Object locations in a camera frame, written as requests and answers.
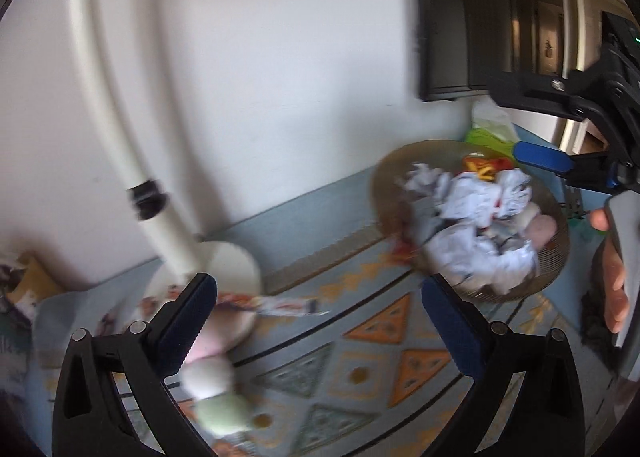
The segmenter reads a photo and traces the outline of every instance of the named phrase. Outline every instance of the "wall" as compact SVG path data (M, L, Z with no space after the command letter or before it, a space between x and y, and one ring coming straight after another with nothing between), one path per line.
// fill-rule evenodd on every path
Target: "wall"
M193 231L468 127L468 101L412 97L410 0L99 3L124 111ZM0 22L0 231L83 285L153 253L85 116L65 4Z

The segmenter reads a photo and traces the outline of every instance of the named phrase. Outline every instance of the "finger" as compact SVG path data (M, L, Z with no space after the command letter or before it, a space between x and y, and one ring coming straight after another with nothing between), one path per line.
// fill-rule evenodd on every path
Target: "finger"
M625 283L626 270L620 255L613 246L611 237L607 237L602 252L602 271L605 292L622 289Z
M620 329L622 329L622 322L613 318L611 311L606 307L604 311L604 321L607 324L607 329L609 329L613 334L618 334Z
M615 321L623 322L629 314L630 304L624 289L610 291L606 296L606 308Z
M597 230L609 230L609 219L607 218L607 214L603 209L594 210L593 212L591 212L589 214L589 221L591 223L591 227Z

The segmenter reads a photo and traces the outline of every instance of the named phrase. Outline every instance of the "floor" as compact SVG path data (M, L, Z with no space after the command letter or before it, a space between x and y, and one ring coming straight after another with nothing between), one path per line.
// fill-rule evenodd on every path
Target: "floor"
M540 141L527 132L521 134L524 140ZM320 456L327 451L420 455L470 386L442 353L442 341L421 310L416 296L420 277L387 258L390 246L377 232L367 205L370 174L364 170L213 236L254 255L266 293L316 296L330 311L305 321L264 318L251 338L230 354L260 419L247 450L273 457ZM563 200L562 186L554 176L536 175ZM599 194L583 194L587 209L603 201ZM579 299L588 285L585 253L602 238L585 220L577 220L571 231L572 254L544 294L501 307L482 306L482 312L511 321L523 332L542 334L550 326L566 330L580 374L589 444L601 430L610 376L595 355L581 347L576 328ZM34 326L34 346L47 397L32 398L33 410L43 418L39 437L44 446L47 437L50 442L50 421L44 419L43 402L50 411L70 333L95 324L123 299L134 307L158 267L154 260L87 293L46 302ZM128 317L127 307L122 316ZM417 376L409 375L407 365L416 369ZM437 371L425 372L428 368ZM170 378L168 385L190 415L193 401L178 380ZM118 387L134 424L152 445L126 381L121 379ZM508 402L502 413L508 413ZM323 419L331 422L324 424ZM499 435L499 426L490 432L485 444Z

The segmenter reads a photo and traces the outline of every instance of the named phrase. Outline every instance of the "patterned rug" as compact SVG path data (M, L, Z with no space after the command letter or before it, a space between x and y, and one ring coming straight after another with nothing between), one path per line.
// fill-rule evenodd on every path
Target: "patterned rug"
M421 275L396 265L390 243L372 234L359 231L339 247L271 277L274 287L285 289L282 296L316 297L329 312L262 317L229 354L239 388L254 406L254 429L242 440L215 440L195 425L220 457L419 456L470 388L472 380L458 372L422 308ZM504 321L516 332L544 335L558 326L567 333L590 429L610 376L552 304L538 294L477 306L487 319ZM59 369L47 372L53 393ZM116 376L140 439L160 450L124 376ZM500 436L521 379L514 376L481 447ZM193 421L192 398L176 376L166 383Z

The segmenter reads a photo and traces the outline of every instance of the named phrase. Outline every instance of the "candy wrapper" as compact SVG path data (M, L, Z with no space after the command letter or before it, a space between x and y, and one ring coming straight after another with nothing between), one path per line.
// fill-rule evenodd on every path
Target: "candy wrapper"
M495 181L498 172L513 169L513 164L506 157L485 159L477 155L467 155L462 163L465 165L466 171L475 172L478 174L478 179L489 182Z
M278 298L237 293L218 293L216 307L229 307L265 316L310 316L327 312L319 312L319 302L315 298Z

